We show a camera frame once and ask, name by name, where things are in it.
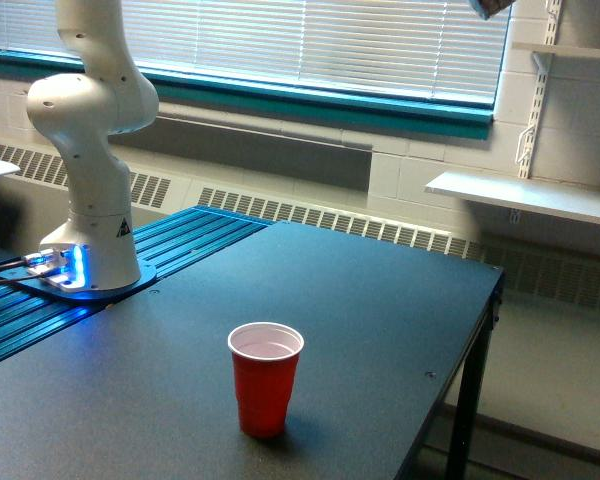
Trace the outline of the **blue arm base plate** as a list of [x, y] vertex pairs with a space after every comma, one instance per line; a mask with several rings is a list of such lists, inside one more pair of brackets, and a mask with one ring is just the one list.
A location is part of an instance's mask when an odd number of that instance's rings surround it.
[[141, 277], [131, 285], [110, 290], [85, 290], [80, 292], [66, 292], [41, 279], [16, 281], [21, 289], [29, 293], [40, 294], [53, 299], [65, 300], [73, 303], [112, 303], [117, 302], [134, 293], [141, 291], [156, 282], [157, 271], [150, 263], [140, 263]]

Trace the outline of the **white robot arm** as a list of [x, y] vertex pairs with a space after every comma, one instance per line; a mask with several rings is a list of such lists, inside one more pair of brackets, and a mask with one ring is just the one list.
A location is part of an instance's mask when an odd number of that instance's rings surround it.
[[58, 1], [58, 34], [81, 73], [35, 81], [27, 114], [60, 154], [68, 177], [68, 219], [40, 243], [55, 259], [31, 268], [70, 293], [124, 288], [141, 277], [132, 234], [130, 172], [112, 135], [153, 123], [156, 89], [134, 63], [118, 1]]

